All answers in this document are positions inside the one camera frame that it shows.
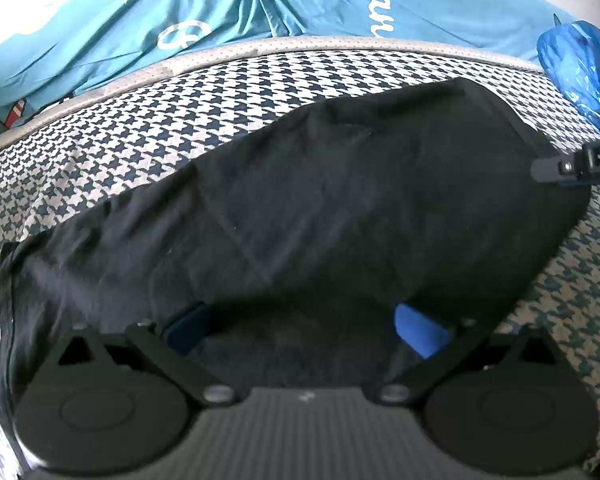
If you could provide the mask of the black t-shirt white stripes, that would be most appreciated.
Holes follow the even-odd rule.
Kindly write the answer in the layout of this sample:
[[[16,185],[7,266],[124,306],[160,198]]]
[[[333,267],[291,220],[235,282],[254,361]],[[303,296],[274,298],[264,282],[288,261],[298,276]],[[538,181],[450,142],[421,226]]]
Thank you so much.
[[[577,479],[595,403],[544,328],[498,326],[588,209],[452,79],[294,110],[1,253],[0,419],[29,479]],[[411,405],[394,310],[490,337]],[[202,406],[125,337],[195,308]]]

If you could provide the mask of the blue plastic bag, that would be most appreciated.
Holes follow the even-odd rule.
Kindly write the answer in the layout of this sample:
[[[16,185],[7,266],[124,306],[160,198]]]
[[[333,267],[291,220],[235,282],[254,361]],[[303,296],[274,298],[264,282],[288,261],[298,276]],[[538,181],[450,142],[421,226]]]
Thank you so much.
[[[548,79],[600,133],[600,29],[586,21],[557,25],[536,50]]]

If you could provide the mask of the houndstooth blue white blanket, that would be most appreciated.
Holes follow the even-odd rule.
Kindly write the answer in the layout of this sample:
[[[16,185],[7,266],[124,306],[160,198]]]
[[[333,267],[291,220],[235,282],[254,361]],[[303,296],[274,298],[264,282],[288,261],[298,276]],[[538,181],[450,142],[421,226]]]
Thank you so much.
[[[498,94],[562,151],[598,137],[539,66],[511,56],[405,40],[253,41],[157,63],[3,136],[0,250],[297,106],[455,77]],[[550,330],[600,411],[600,188],[504,330],[526,323]],[[591,466],[600,470],[600,433]],[[18,472],[0,428],[0,479]]]

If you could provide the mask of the blue cartoon print bedsheet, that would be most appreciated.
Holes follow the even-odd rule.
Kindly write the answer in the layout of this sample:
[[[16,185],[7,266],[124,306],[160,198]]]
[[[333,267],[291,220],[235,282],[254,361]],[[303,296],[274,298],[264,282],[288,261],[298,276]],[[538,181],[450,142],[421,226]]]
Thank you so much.
[[[544,0],[0,0],[0,134],[166,58],[235,41],[360,36],[535,61]]]

